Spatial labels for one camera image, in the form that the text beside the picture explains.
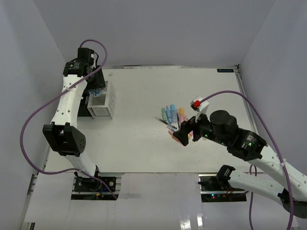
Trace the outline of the light blue L-point highlighter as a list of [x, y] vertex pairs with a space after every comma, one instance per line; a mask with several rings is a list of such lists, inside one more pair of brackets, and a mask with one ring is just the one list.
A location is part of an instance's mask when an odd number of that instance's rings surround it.
[[176, 113], [176, 107], [175, 107], [174, 104], [170, 105], [170, 110], [171, 110], [172, 122], [176, 122], [177, 121], [177, 113]]

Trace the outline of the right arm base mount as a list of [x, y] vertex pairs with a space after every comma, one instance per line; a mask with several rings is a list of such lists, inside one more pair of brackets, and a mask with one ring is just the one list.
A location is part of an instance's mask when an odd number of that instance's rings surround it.
[[246, 202], [247, 191], [222, 185], [216, 175], [199, 174], [201, 201], [203, 203]]

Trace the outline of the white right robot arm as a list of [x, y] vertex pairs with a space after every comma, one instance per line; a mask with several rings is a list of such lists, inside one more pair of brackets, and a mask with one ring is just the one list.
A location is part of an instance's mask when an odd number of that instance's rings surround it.
[[186, 146], [188, 135], [193, 133], [193, 141], [201, 138], [225, 146], [228, 153], [256, 166], [271, 180], [260, 179], [243, 173], [233, 166], [223, 165], [217, 175], [202, 182], [205, 188], [228, 191], [244, 189], [269, 198], [280, 204], [294, 216], [307, 217], [307, 177], [288, 163], [280, 163], [277, 153], [256, 133], [239, 128], [237, 120], [227, 111], [218, 110], [209, 117], [201, 114], [181, 123], [173, 135]]

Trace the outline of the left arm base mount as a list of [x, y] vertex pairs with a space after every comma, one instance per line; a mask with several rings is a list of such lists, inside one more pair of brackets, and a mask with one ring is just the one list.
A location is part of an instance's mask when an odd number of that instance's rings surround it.
[[98, 176], [97, 181], [91, 178], [75, 177], [71, 200], [115, 201], [120, 192], [119, 178]]

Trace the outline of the orange capped highlighter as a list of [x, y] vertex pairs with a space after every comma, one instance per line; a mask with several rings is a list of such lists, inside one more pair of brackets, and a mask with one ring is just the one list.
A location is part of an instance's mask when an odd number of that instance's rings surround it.
[[185, 120], [185, 111], [184, 108], [179, 108], [179, 121], [183, 122]]

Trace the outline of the blue white tape roll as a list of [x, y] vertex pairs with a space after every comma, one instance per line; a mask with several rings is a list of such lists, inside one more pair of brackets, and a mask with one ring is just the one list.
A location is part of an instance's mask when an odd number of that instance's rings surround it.
[[104, 94], [104, 90], [102, 88], [97, 88], [97, 89], [90, 89], [88, 90], [89, 95], [92, 97], [98, 97], [102, 94]]

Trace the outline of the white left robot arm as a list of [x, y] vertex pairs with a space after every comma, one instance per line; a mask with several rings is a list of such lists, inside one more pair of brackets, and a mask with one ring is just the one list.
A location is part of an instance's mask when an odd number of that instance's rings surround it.
[[78, 175], [89, 175], [85, 186], [90, 191], [101, 187], [101, 179], [95, 175], [97, 166], [85, 152], [86, 137], [77, 128], [77, 117], [82, 100], [90, 93], [100, 95], [106, 83], [92, 49], [78, 48], [77, 58], [67, 62], [63, 71], [63, 95], [49, 125], [43, 126], [43, 134], [51, 149], [68, 159]]

